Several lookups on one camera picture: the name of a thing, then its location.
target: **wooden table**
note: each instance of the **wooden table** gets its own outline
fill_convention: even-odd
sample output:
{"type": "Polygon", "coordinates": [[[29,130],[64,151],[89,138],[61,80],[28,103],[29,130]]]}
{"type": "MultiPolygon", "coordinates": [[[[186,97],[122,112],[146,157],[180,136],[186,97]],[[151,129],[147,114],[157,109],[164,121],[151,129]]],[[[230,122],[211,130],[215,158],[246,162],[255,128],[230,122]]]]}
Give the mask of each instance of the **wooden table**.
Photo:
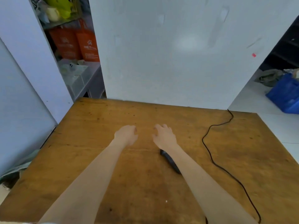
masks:
{"type": "MultiPolygon", "coordinates": [[[[299,165],[257,114],[233,114],[231,123],[212,128],[206,138],[215,161],[245,185],[262,223],[298,223],[299,165]]],[[[171,126],[178,144],[257,220],[243,189],[212,165],[201,143],[211,124],[229,118],[225,110],[82,98],[2,203],[0,220],[38,221],[114,132],[134,124],[139,139],[122,152],[96,223],[204,223],[185,180],[152,141],[156,123],[171,126]]]]}

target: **black cable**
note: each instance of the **black cable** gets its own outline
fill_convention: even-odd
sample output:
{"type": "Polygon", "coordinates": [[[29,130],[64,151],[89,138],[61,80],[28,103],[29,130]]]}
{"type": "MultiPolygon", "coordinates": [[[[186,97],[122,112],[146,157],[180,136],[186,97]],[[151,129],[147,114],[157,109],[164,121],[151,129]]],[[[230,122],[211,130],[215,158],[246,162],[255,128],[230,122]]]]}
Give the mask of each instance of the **black cable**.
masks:
{"type": "Polygon", "coordinates": [[[261,215],[260,215],[260,213],[258,212],[258,210],[256,209],[255,205],[253,204],[252,200],[250,199],[250,196],[248,195],[248,193],[247,193],[247,191],[246,191],[244,185],[243,185],[243,184],[242,184],[236,177],[234,177],[231,173],[229,173],[226,169],[224,169],[223,167],[219,166],[217,163],[214,162],[210,150],[208,149],[208,147],[207,147],[206,144],[204,143],[204,138],[207,136],[207,134],[209,133],[209,131],[210,131],[210,129],[211,129],[212,126],[220,126],[220,125],[224,125],[224,124],[226,124],[226,123],[229,123],[229,122],[234,118],[233,113],[231,113],[230,110],[228,110],[228,109],[227,109],[227,111],[228,111],[228,112],[230,113],[230,115],[231,115],[230,120],[227,121],[227,122],[221,123],[221,124],[214,124],[214,125],[211,125],[211,126],[209,127],[209,129],[207,130],[207,133],[203,136],[203,138],[202,138],[202,143],[204,144],[204,146],[206,147],[207,151],[209,152],[209,155],[210,155],[210,158],[211,158],[212,163],[213,163],[216,167],[218,167],[218,168],[222,169],[223,171],[225,171],[226,173],[228,173],[233,179],[235,179],[235,180],[236,180],[236,181],[243,187],[243,189],[244,189],[244,191],[245,191],[245,193],[246,193],[246,196],[248,197],[248,199],[249,199],[251,205],[253,206],[253,208],[255,209],[255,211],[256,211],[256,213],[257,213],[257,215],[259,216],[259,221],[258,221],[258,223],[261,223],[261,221],[262,221],[261,215]]]}

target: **orange shopping bag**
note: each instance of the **orange shopping bag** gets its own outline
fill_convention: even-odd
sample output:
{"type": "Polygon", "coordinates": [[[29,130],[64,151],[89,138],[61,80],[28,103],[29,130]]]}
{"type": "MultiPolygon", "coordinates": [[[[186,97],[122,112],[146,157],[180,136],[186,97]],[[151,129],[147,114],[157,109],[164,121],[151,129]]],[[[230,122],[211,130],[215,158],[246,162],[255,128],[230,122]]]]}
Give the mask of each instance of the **orange shopping bag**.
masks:
{"type": "Polygon", "coordinates": [[[62,58],[70,60],[81,60],[82,54],[74,29],[54,28],[49,33],[59,50],[62,58]]]}
{"type": "Polygon", "coordinates": [[[76,33],[80,45],[83,60],[90,62],[99,62],[99,52],[97,51],[97,42],[95,34],[87,29],[85,21],[79,19],[81,30],[76,33]]]}

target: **forearm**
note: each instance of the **forearm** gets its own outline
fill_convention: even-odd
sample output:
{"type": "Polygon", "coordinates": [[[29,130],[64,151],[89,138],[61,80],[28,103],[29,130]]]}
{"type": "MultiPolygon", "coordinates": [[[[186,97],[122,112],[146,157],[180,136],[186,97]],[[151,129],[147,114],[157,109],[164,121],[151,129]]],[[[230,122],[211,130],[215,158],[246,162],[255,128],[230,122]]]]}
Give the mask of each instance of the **forearm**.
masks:
{"type": "Polygon", "coordinates": [[[180,146],[176,145],[167,151],[180,169],[209,223],[256,224],[243,207],[180,146]]]}
{"type": "Polygon", "coordinates": [[[39,223],[94,223],[123,148],[112,141],[61,194],[39,223]]]}

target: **person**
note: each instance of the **person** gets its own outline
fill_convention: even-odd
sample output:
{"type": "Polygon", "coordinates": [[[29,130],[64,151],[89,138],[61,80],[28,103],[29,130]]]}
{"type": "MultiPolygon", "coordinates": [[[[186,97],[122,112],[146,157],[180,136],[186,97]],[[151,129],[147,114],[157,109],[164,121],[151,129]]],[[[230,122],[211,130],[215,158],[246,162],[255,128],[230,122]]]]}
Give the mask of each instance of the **person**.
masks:
{"type": "MultiPolygon", "coordinates": [[[[170,127],[157,124],[155,129],[158,134],[153,135],[154,143],[172,157],[209,223],[257,223],[241,204],[184,152],[170,127]]],[[[116,131],[109,146],[70,184],[38,223],[94,223],[119,155],[137,140],[136,132],[136,127],[129,125],[116,131]]]]}

